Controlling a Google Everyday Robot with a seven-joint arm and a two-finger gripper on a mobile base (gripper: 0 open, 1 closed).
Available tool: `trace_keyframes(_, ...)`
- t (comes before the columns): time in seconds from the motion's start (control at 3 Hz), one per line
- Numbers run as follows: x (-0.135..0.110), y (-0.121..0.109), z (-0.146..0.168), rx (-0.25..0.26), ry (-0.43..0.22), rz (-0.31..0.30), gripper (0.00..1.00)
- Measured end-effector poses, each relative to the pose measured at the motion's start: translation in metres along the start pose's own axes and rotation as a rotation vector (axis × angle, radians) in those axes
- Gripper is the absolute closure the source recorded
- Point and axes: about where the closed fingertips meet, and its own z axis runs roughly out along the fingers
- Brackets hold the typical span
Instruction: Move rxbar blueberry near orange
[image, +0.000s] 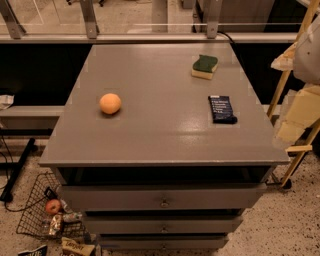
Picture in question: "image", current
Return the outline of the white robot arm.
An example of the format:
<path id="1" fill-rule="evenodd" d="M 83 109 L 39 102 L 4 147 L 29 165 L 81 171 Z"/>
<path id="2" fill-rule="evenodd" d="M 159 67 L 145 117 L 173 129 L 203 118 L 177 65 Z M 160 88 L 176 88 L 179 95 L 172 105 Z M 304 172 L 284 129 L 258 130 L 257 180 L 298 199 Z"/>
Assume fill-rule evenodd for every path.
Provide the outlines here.
<path id="1" fill-rule="evenodd" d="M 293 73 L 305 83 L 320 84 L 320 16 L 317 16 L 298 40 Z"/>

